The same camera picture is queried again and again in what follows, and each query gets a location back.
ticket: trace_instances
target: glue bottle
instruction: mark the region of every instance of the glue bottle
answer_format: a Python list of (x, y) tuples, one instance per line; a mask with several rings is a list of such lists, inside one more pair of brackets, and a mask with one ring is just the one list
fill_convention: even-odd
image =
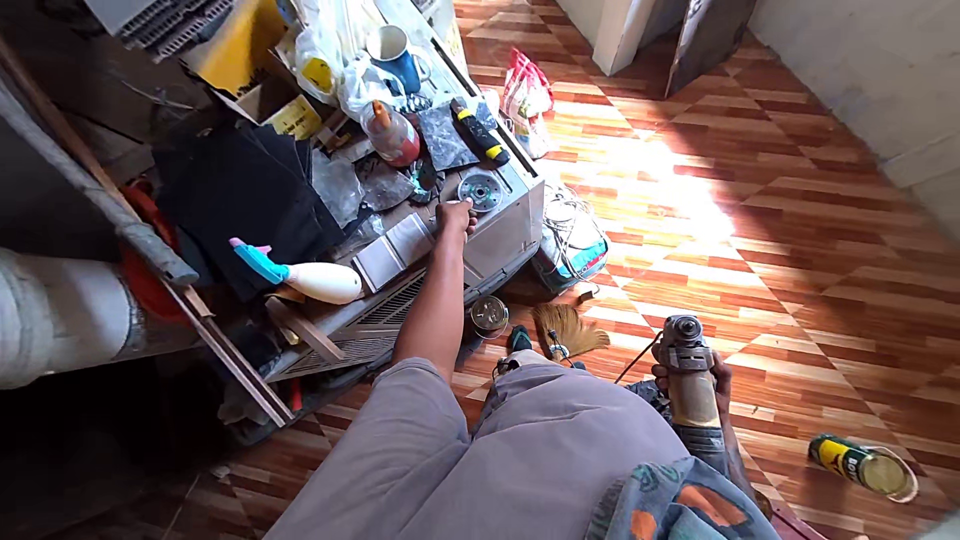
[(349, 266), (330, 262), (277, 264), (267, 257), (270, 246), (253, 247), (231, 238), (233, 252), (257, 274), (274, 285), (285, 282), (310, 298), (331, 304), (348, 304), (360, 295), (360, 275)]
[(389, 105), (373, 100), (360, 115), (360, 125), (376, 153), (394, 167), (406, 167), (420, 155), (420, 135), (410, 120)]

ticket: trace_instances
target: broom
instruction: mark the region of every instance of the broom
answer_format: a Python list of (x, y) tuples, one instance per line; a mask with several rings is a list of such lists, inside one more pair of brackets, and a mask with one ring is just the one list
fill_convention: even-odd
[(537, 338), (545, 353), (560, 363), (566, 358), (610, 345), (610, 337), (598, 330), (595, 323), (585, 325), (576, 309), (566, 304), (540, 304), (534, 307)]

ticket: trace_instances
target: gray shorts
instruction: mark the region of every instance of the gray shorts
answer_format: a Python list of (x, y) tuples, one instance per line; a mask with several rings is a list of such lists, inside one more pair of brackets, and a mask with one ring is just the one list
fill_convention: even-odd
[(267, 537), (583, 538), (614, 479), (687, 455), (637, 395), (522, 353), (472, 436), (429, 361), (384, 372)]

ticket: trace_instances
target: grinding disc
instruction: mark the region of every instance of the grinding disc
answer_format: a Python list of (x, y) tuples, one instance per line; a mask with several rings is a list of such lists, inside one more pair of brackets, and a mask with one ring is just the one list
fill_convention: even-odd
[(469, 197), (473, 199), (473, 209), (478, 212), (489, 212), (500, 206), (503, 200), (503, 187), (491, 175), (471, 174), (464, 177), (457, 186), (457, 199), (463, 201)]

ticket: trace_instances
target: person's right hand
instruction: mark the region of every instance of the person's right hand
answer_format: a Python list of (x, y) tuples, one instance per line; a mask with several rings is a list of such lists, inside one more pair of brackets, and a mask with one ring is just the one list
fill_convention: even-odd
[[(653, 346), (654, 358), (660, 358), (660, 343)], [(651, 373), (657, 378), (657, 388), (666, 395), (670, 388), (670, 372), (666, 366), (657, 364), (651, 368)], [(710, 368), (713, 378), (716, 379), (717, 410), (720, 420), (726, 422), (730, 418), (730, 394), (733, 381), (733, 369), (723, 361), (720, 353), (713, 351), (713, 367)]]
[(477, 226), (476, 213), (471, 212), (473, 200), (467, 197), (463, 201), (447, 201), (437, 205), (437, 223), (440, 225), (439, 236), (447, 234), (463, 236), (467, 242), (468, 234), (473, 234)]

